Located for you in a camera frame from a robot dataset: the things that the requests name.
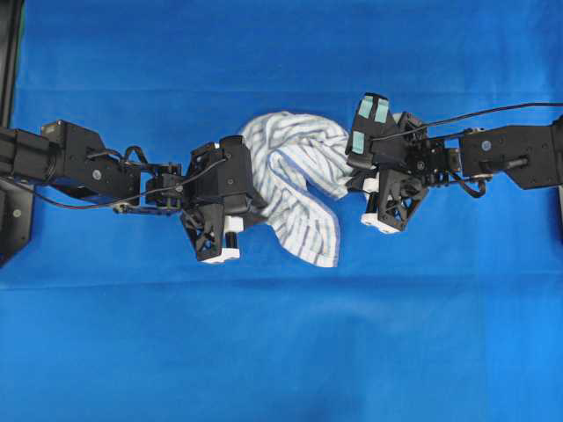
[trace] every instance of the towel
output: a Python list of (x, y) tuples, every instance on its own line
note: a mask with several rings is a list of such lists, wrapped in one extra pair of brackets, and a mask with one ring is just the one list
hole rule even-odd
[(336, 200), (347, 194), (353, 170), (344, 153), (347, 132), (324, 117), (280, 112), (251, 120), (241, 135), (256, 189), (268, 202), (262, 214), (281, 246), (315, 266), (336, 266), (338, 219), (308, 192), (307, 182)]

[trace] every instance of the blue cloth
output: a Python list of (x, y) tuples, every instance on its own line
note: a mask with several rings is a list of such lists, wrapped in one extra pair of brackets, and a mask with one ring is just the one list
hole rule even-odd
[[(350, 128), (365, 91), (426, 121), (561, 101), (561, 51), (557, 2), (30, 1), (12, 124), (69, 120), (187, 164), (263, 113)], [(209, 267), (176, 218), (38, 202), (0, 272), (0, 420), (563, 419), (555, 190), (436, 190), (396, 236), (360, 224), (361, 195), (325, 202), (335, 269), (267, 226)]]

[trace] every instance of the black frame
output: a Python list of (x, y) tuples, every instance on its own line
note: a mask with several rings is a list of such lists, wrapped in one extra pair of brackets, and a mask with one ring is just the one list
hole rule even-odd
[[(0, 0), (0, 126), (9, 127), (24, 0)], [(0, 266), (31, 240), (33, 195), (0, 182)]]

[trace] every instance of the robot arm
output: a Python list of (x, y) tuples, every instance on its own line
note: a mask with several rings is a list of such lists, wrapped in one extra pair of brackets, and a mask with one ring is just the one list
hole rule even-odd
[[(366, 93), (347, 144), (347, 162), (355, 168), (348, 187), (369, 195), (362, 222), (388, 233), (403, 231), (429, 188), (460, 185), (472, 197), (480, 198), (486, 193), (486, 182), (500, 171), (522, 189), (561, 185), (563, 116), (550, 126), (467, 129), (428, 137), (430, 126), (491, 111), (432, 125), (410, 113), (402, 113), (395, 121), (387, 98)], [(449, 140), (457, 140), (458, 146), (447, 148)], [(476, 183), (479, 189), (470, 188), (469, 183)]]
[[(138, 161), (131, 160), (134, 153)], [(252, 184), (250, 152), (242, 136), (229, 136), (194, 150), (191, 159), (182, 175), (181, 164), (150, 164), (139, 147), (121, 155), (96, 132), (63, 120), (42, 127), (41, 135), (0, 128), (0, 265), (29, 240), (29, 228), (22, 236), (19, 220), (22, 207), (31, 212), (31, 204), (22, 204), (29, 193), (70, 209), (179, 214), (198, 260), (238, 258), (237, 233), (258, 222), (266, 205)], [(144, 192), (142, 173), (150, 174)], [(36, 185), (91, 205), (60, 204), (35, 193)]]

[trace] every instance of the cable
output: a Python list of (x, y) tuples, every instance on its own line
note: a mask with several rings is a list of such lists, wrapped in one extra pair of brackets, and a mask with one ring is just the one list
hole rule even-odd
[(46, 203), (54, 205), (55, 207), (64, 208), (64, 209), (98, 209), (98, 208), (105, 208), (105, 207), (114, 207), (115, 205), (121, 204), (122, 202), (129, 202), (130, 200), (136, 200), (136, 199), (141, 198), (141, 197), (146, 196), (146, 195), (176, 189), (177, 187), (180, 187), (180, 186), (183, 186), (183, 185), (186, 185), (188, 183), (195, 181), (196, 179), (200, 178), (201, 176), (203, 176), (204, 174), (209, 172), (211, 169), (213, 169), (214, 167), (216, 167), (217, 165), (219, 165), (221, 163), (224, 163), (225, 161), (227, 161), (226, 158), (222, 158), (219, 161), (215, 161), (214, 163), (210, 164), (208, 167), (206, 167), (205, 169), (203, 169), (199, 173), (193, 175), (191, 178), (187, 178), (186, 180), (182, 180), (180, 183), (178, 183), (174, 186), (159, 187), (157, 189), (150, 189), (149, 191), (144, 191), (144, 192), (141, 192), (137, 195), (130, 196), (128, 198), (123, 198), (123, 199), (120, 199), (120, 200), (113, 200), (112, 202), (107, 202), (105, 204), (95, 204), (95, 205), (75, 206), (75, 205), (62, 204), (61, 202), (57, 202), (56, 200), (51, 200), (47, 196), (44, 196), (40, 193), (35, 192), (33, 189), (30, 189), (26, 186), (22, 186), (20, 183), (16, 182), (15, 180), (13, 180), (11, 178), (0, 177), (0, 180), (4, 181), (6, 183), (9, 183), (10, 185), (16, 186), (19, 189), (21, 189), (22, 191), (29, 192), (33, 196), (36, 196), (40, 200), (44, 200)]
[(411, 130), (406, 130), (405, 132), (399, 132), (398, 134), (371, 138), (371, 141), (386, 141), (388, 139), (396, 138), (398, 136), (414, 134), (416, 132), (420, 132), (421, 130), (427, 129), (429, 127), (447, 125), (448, 123), (454, 123), (456, 121), (470, 119), (471, 117), (480, 116), (482, 114), (505, 112), (507, 110), (515, 110), (517, 108), (526, 108), (526, 107), (563, 107), (563, 103), (522, 103), (516, 105), (505, 105), (503, 107), (489, 108), (488, 110), (481, 110), (480, 112), (461, 114), (459, 116), (452, 117), (446, 120), (438, 120), (438, 121), (433, 121), (432, 123), (425, 123), (422, 126), (416, 127)]
[(101, 151), (92, 152), (91, 154), (88, 154), (86, 158), (92, 160), (93, 158), (97, 158), (99, 156), (117, 156), (121, 161), (123, 160), (123, 155), (115, 149), (102, 149)]

